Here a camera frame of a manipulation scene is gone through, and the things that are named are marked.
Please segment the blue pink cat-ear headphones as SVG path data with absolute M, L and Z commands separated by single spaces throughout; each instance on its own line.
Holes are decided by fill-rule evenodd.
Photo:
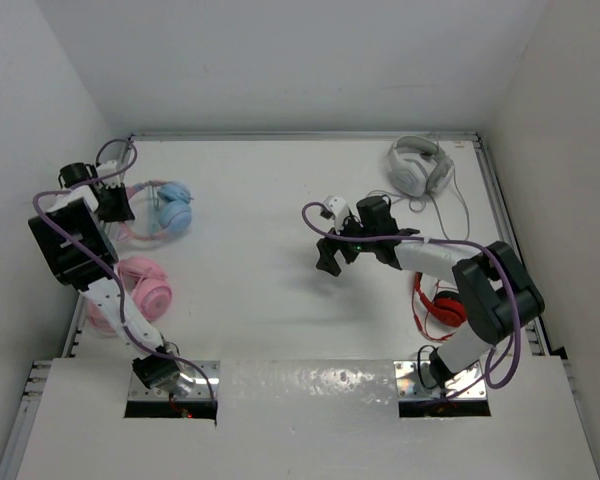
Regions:
M 149 191 L 149 231 L 139 233 L 126 222 L 119 222 L 117 241 L 162 241 L 188 229 L 193 219 L 193 197 L 184 184 L 177 181 L 148 180 L 127 187 L 127 198 L 131 200 L 144 190 Z

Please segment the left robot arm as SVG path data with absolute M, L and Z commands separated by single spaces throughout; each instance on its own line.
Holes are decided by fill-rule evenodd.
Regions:
M 102 228 L 125 228 L 134 220 L 129 200 L 146 186 L 125 186 L 112 162 L 69 164 L 59 172 L 59 185 L 54 204 L 36 206 L 28 221 L 51 273 L 85 298 L 89 321 L 135 353 L 132 369 L 146 388 L 174 386 L 179 362 L 153 325 L 172 303 L 168 275 L 145 257 L 120 258 Z

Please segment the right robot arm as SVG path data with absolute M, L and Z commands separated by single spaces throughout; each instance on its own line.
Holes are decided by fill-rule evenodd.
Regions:
M 354 262 L 371 253 L 395 270 L 421 273 L 457 289 L 466 319 L 450 339 L 429 355 L 428 373 L 420 383 L 444 389 L 460 372 L 487 360 L 484 374 L 492 389 L 506 386 L 517 373 L 522 331 L 545 310 L 542 294 L 513 248 L 506 242 L 481 245 L 470 240 L 427 237 L 417 229 L 401 229 L 382 196 L 360 200 L 354 209 L 339 197 L 317 203 L 331 221 L 328 231 L 316 228 L 317 269 L 339 276 L 336 257 Z

